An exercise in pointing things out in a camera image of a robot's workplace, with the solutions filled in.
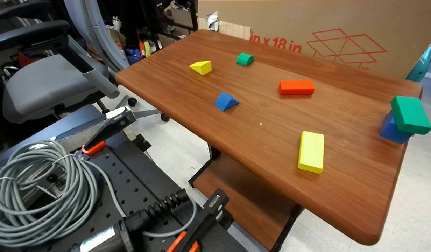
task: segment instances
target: red block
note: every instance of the red block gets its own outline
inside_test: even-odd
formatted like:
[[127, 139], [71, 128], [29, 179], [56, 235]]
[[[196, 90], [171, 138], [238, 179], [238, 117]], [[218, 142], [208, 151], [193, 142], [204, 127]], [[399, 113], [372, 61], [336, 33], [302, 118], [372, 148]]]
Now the red block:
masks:
[[280, 93], [281, 95], [312, 95], [315, 85], [311, 79], [298, 81], [281, 81]]

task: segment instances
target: blue block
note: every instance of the blue block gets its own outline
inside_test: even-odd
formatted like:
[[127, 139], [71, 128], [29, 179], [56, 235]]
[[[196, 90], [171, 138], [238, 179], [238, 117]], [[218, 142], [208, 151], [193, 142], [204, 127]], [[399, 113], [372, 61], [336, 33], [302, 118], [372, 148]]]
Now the blue block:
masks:
[[393, 111], [389, 111], [385, 117], [381, 135], [396, 142], [407, 142], [413, 135], [411, 132], [400, 131], [393, 117]]
[[239, 102], [232, 97], [231, 95], [228, 95], [227, 92], [221, 92], [215, 100], [215, 106], [220, 109], [220, 110], [227, 110], [235, 104], [238, 104]]
[[129, 64], [134, 64], [139, 60], [141, 60], [140, 48], [126, 48], [126, 55], [127, 55]]

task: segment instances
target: cardboard box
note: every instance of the cardboard box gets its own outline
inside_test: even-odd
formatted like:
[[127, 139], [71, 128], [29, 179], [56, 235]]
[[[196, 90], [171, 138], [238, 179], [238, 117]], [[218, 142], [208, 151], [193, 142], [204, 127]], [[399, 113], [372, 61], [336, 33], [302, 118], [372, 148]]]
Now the cardboard box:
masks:
[[[199, 29], [207, 29], [207, 18], [197, 18], [197, 22], [199, 22]], [[252, 27], [232, 22], [218, 20], [218, 32], [228, 36], [235, 36], [239, 39], [249, 40], [252, 34]]]
[[431, 43], [431, 0], [199, 0], [250, 40], [406, 78]]

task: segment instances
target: chair backrest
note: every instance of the chair backrest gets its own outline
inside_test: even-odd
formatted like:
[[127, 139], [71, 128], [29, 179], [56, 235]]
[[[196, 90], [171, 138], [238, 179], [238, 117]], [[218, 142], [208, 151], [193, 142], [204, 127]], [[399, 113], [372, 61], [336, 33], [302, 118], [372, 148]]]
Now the chair backrest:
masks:
[[129, 67], [127, 57], [109, 36], [97, 0], [64, 0], [78, 33], [113, 71]]

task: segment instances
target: blue cube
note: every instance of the blue cube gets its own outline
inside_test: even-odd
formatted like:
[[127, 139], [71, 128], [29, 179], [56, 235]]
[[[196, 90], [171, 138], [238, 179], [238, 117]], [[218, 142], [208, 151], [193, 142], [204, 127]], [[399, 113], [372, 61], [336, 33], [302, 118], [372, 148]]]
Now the blue cube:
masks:
[[389, 111], [385, 117], [381, 135], [396, 142], [407, 142], [413, 135], [411, 132], [400, 131], [393, 117], [393, 111]]
[[238, 104], [239, 102], [232, 97], [231, 95], [228, 95], [227, 92], [221, 92], [215, 100], [215, 106], [220, 109], [220, 110], [227, 110], [235, 104]]

